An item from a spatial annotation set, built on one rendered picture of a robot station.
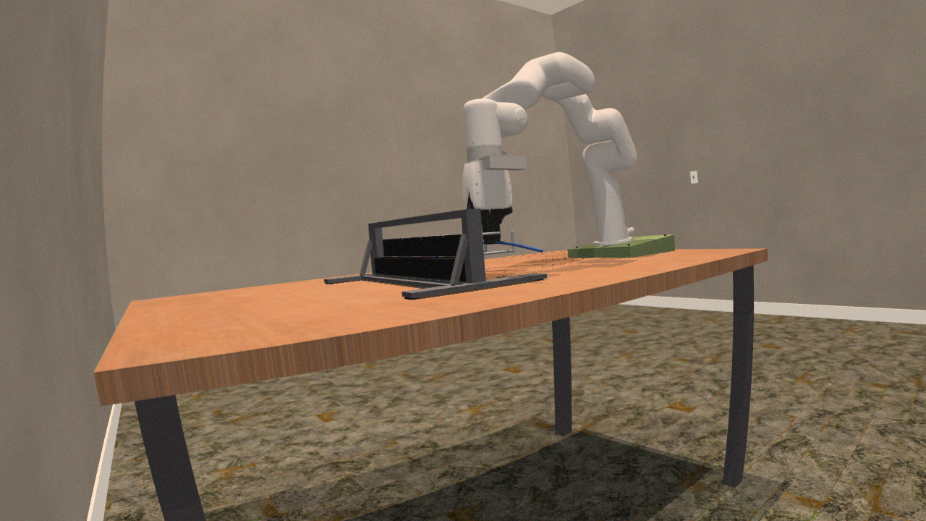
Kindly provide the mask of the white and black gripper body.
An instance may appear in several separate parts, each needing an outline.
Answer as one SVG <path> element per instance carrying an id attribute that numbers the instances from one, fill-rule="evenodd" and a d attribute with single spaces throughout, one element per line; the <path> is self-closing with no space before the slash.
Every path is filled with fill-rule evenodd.
<path id="1" fill-rule="evenodd" d="M 506 169 L 483 169 L 482 161 L 465 163 L 462 177 L 462 202 L 467 210 L 467 197 L 474 208 L 500 210 L 512 206 L 512 190 L 509 171 Z"/>

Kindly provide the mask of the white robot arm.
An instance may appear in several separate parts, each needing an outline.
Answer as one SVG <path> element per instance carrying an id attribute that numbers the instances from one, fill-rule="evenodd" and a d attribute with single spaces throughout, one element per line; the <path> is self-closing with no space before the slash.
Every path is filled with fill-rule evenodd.
<path id="1" fill-rule="evenodd" d="M 637 152 L 618 110 L 593 109 L 586 95 L 593 87 L 592 70 L 575 57 L 556 52 L 530 60 L 506 85 L 485 98 L 466 102 L 467 161 L 479 159 L 483 169 L 527 169 L 525 157 L 503 152 L 501 137 L 525 130 L 525 110 L 541 96 L 559 103 L 579 141 L 592 144 L 583 149 L 582 160 L 598 229 L 598 241 L 593 246 L 612 246 L 631 242 L 629 234 L 634 233 L 634 227 L 626 226 L 621 185 L 611 172 L 634 168 Z M 593 144 L 597 142 L 601 143 Z"/>

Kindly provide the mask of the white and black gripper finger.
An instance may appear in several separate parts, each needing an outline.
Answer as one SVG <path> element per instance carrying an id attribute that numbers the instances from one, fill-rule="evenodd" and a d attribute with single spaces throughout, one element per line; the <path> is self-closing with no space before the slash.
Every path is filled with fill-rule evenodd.
<path id="1" fill-rule="evenodd" d="M 467 210 L 472 210 L 473 208 L 474 206 L 472 203 L 472 199 L 470 199 L 470 193 L 469 193 L 469 197 L 467 197 Z M 490 224 L 490 211 L 489 210 L 480 210 L 480 211 L 482 211 L 483 233 L 495 233 L 495 227 L 493 226 L 493 224 Z M 483 235 L 483 239 L 484 239 L 484 245 L 495 244 L 494 234 Z"/>
<path id="2" fill-rule="evenodd" d="M 502 208 L 500 208 L 500 210 L 490 210 L 490 224 L 493 224 L 495 227 L 495 232 L 500 232 L 499 227 L 503 218 L 511 212 L 513 212 L 512 207 L 505 208 L 503 211 Z M 501 232 L 500 234 L 495 234 L 495 241 L 501 241 L 500 235 Z"/>

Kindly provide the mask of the grey free-standing rack with steel rings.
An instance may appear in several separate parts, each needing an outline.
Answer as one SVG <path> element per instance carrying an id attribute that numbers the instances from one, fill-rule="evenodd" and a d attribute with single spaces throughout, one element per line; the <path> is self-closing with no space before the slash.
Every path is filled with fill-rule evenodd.
<path id="1" fill-rule="evenodd" d="M 460 218 L 462 234 L 431 235 L 431 237 L 427 235 L 427 237 L 383 240 L 383 228 L 381 227 Z M 492 234 L 500 234 L 500 232 L 482 232 L 482 212 L 480 212 L 480 208 L 477 210 L 440 212 L 400 220 L 373 222 L 368 224 L 368 238 L 370 240 L 368 240 L 360 275 L 324 279 L 324 283 L 333 284 L 335 281 L 363 279 L 403 284 L 403 286 L 426 287 L 402 292 L 402 297 L 413 300 L 417 299 L 417 297 L 505 286 L 505 284 L 519 283 L 520 281 L 547 279 L 547 274 L 533 273 L 524 274 L 524 276 L 485 280 L 485 255 L 515 251 L 514 246 L 512 246 L 512 250 L 487 252 L 487 245 L 484 245 L 483 250 L 483 235 Z M 370 256 L 373 273 L 366 274 Z M 385 276 L 385 274 L 388 274 L 388 276 Z"/>

